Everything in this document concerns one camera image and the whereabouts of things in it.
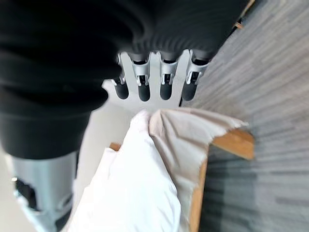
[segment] silver metal bracket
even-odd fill
[[[178,60],[176,60],[174,63],[165,63],[160,55],[160,83],[162,85],[165,84],[165,75],[170,75],[169,76],[169,85],[173,84],[174,77],[176,75],[176,70],[178,66]]]
[[[121,69],[122,69],[122,71],[121,71],[121,73],[120,73],[120,75],[119,75],[119,79],[120,79],[120,84],[123,85],[123,84],[126,83],[126,78],[125,78],[125,72],[124,72],[124,67],[123,67],[123,65],[122,65],[120,53],[117,54],[117,62],[118,62],[118,64],[121,66]],[[114,79],[112,79],[112,83],[114,84],[114,86],[117,85],[117,83],[115,82]]]
[[[196,65],[192,61],[192,55],[193,55],[193,51],[190,50],[190,58],[189,58],[188,66],[187,66],[185,82],[189,85],[194,79],[195,85],[197,85],[200,77],[204,75],[204,72],[207,69],[209,63],[205,65]]]
[[[132,67],[138,86],[141,86],[141,78],[145,78],[143,81],[146,86],[149,85],[150,57],[148,57],[148,60],[144,64],[136,64],[134,61],[132,61]]]

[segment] gray carpet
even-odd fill
[[[249,122],[256,159],[211,149],[200,231],[309,231],[309,1],[258,1],[183,106]]]

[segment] black rubber sleeve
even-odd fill
[[[149,85],[139,86],[139,97],[142,101],[146,102],[150,99],[150,88]]]
[[[183,85],[182,98],[185,101],[190,101],[193,99],[195,92],[197,90],[197,85],[194,83],[187,84],[186,82]]]
[[[116,90],[117,96],[120,99],[127,99],[128,98],[129,90],[127,88],[127,84],[126,83],[124,83],[123,85],[122,84],[117,84],[115,86],[115,90]]]
[[[168,100],[172,96],[172,85],[169,84],[161,84],[160,87],[160,96],[163,100]]]

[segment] wooden edge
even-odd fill
[[[114,151],[119,151],[120,147],[121,147],[121,144],[118,144],[118,143],[110,144],[110,148],[113,149]]]
[[[246,6],[246,8],[242,11],[240,17],[243,17],[246,12],[249,10],[249,8],[253,5],[253,3],[255,2],[255,0],[250,0]]]
[[[203,205],[204,184],[206,178],[207,159],[203,161],[199,169],[199,184],[192,194],[191,211],[189,218],[189,231],[198,232],[199,222],[201,217],[201,210]]]
[[[216,137],[212,144],[247,160],[254,158],[254,137],[248,132],[231,130],[221,137]]]
[[[243,25],[241,23],[235,23],[235,27],[239,29],[243,29]]]

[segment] white fabric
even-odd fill
[[[119,152],[105,149],[69,231],[188,232],[209,143],[244,125],[197,109],[139,113]]]
[[[199,109],[165,109],[152,115],[149,133],[182,206],[179,232],[190,231],[192,194],[199,184],[199,170],[207,159],[209,144],[215,137],[245,125],[238,119]]]
[[[136,115],[124,143],[106,148],[84,190],[70,232],[177,232],[177,190],[148,133],[149,115]]]

